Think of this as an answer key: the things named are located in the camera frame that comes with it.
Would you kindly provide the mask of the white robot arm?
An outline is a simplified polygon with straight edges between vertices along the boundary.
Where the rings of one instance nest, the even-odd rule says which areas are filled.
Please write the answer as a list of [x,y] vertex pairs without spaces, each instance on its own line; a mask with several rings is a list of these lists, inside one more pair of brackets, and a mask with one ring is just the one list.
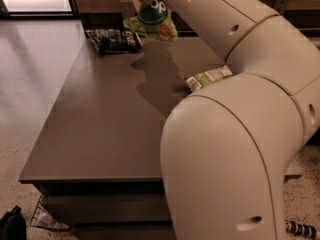
[[259,0],[165,0],[232,70],[166,120],[177,240],[286,240],[283,183],[320,125],[319,51]]

